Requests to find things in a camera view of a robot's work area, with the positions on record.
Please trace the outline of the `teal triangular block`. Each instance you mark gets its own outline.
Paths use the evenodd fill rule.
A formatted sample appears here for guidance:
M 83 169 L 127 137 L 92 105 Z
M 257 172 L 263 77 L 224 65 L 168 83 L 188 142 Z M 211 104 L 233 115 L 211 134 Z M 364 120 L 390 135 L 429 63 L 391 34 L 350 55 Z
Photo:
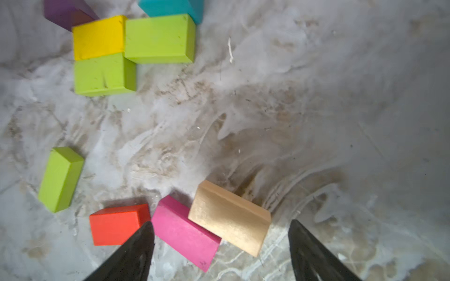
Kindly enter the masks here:
M 203 21 L 204 0 L 140 0 L 138 6 L 149 17 L 188 14 L 197 25 Z

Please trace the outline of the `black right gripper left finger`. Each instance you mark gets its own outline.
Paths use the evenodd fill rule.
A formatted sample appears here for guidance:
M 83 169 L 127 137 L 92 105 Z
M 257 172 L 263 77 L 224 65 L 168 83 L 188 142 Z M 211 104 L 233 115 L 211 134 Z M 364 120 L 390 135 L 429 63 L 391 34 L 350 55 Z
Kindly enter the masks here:
M 147 221 L 85 281 L 146 281 L 154 246 L 154 228 Z

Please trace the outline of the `yellow block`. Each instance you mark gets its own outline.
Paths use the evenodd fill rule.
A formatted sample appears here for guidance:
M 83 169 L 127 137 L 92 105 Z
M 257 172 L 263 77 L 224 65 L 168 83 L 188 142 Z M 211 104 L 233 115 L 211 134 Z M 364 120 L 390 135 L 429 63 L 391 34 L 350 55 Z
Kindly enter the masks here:
M 123 53 L 127 20 L 126 16 L 118 15 L 73 27 L 75 61 Z

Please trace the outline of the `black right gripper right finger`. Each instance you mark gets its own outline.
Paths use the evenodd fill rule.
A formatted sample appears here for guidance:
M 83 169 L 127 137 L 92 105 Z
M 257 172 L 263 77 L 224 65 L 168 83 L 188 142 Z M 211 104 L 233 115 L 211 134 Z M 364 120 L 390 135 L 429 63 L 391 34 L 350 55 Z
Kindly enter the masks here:
M 298 220 L 291 221 L 288 239 L 297 281 L 360 281 Z

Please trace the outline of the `purple triangular block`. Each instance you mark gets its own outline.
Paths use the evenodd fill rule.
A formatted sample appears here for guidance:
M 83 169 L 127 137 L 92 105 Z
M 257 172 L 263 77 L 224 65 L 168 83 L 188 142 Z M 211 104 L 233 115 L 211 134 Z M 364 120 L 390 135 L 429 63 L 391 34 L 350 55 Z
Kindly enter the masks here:
M 72 27 L 99 20 L 84 0 L 44 0 L 44 17 L 71 32 Z

